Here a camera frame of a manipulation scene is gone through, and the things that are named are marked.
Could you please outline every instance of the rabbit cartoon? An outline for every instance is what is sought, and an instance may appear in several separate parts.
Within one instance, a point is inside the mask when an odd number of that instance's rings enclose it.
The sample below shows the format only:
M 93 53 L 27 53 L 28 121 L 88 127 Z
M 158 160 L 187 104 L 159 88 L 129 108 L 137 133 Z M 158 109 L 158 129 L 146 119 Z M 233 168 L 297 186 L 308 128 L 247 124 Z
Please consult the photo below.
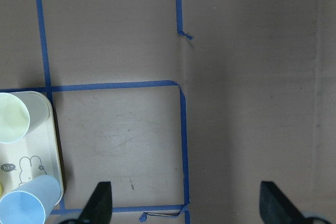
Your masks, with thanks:
M 38 156 L 23 157 L 20 159 L 20 181 L 21 183 L 19 186 L 31 181 L 33 178 L 46 175 L 47 172 L 45 171 L 41 158 Z

